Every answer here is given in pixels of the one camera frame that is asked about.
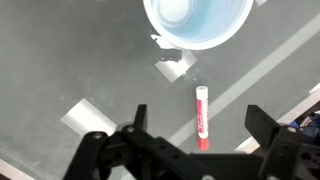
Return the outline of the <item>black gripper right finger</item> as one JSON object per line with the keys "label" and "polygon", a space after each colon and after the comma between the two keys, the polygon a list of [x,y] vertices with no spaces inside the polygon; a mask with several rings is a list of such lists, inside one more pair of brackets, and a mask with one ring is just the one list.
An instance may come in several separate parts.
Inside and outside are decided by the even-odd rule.
{"label": "black gripper right finger", "polygon": [[245,127],[265,151],[264,180],[320,180],[319,129],[280,125],[257,105],[249,105]]}

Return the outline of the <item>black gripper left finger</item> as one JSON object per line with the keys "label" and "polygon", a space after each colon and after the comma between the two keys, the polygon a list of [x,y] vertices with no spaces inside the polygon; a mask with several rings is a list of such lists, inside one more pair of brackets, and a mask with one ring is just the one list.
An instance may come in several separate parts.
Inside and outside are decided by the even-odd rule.
{"label": "black gripper left finger", "polygon": [[167,140],[145,131],[147,106],[138,106],[134,121],[111,136],[85,134],[63,180],[108,180],[124,167],[137,180],[200,180],[197,161]]}

